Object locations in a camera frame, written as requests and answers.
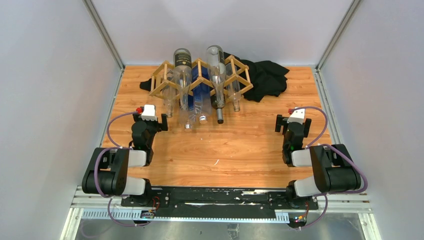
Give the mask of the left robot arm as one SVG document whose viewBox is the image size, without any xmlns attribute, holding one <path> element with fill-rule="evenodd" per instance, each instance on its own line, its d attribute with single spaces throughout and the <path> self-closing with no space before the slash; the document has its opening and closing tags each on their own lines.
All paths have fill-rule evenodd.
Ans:
<svg viewBox="0 0 424 240">
<path fill-rule="evenodd" d="M 104 198 L 128 196 L 142 207 L 159 202 L 147 178 L 128 175 L 129 168 L 147 167 L 153 160 L 153 142 L 157 133 L 168 130 L 167 115 L 158 121 L 153 116 L 132 113 L 134 124 L 128 147 L 97 147 L 82 178 L 82 191 Z"/>
</svg>

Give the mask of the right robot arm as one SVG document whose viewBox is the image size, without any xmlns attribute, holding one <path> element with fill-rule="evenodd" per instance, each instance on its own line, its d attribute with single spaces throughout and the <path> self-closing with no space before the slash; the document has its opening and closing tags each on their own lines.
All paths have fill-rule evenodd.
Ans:
<svg viewBox="0 0 424 240">
<path fill-rule="evenodd" d="M 312 176 L 292 180 L 285 189 L 284 200 L 292 209 L 298 209 L 315 195 L 356 191 L 363 183 L 344 144 L 304 146 L 311 123 L 310 118 L 297 113 L 276 117 L 275 132 L 283 135 L 283 162 L 292 168 L 312 168 Z"/>
</svg>

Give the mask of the clear bottle with black label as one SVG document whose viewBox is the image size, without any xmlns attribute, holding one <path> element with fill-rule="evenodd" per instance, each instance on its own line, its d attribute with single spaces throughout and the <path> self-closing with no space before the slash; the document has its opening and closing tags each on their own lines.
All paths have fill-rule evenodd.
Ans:
<svg viewBox="0 0 424 240">
<path fill-rule="evenodd" d="M 192 57 L 186 48 L 178 48 L 173 54 L 173 80 L 179 94 L 179 104 L 182 111 L 189 110 L 189 89 L 192 83 Z"/>
</svg>

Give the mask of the clear bottle with white label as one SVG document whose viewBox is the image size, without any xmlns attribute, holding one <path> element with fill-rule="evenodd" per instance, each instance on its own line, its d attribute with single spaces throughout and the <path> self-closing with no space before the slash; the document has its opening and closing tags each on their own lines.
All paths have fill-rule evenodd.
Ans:
<svg viewBox="0 0 424 240">
<path fill-rule="evenodd" d="M 218 45 L 211 45 L 206 50 L 206 62 L 209 81 L 215 90 L 216 106 L 225 107 L 224 83 L 226 81 L 226 66 L 224 52 Z"/>
</svg>

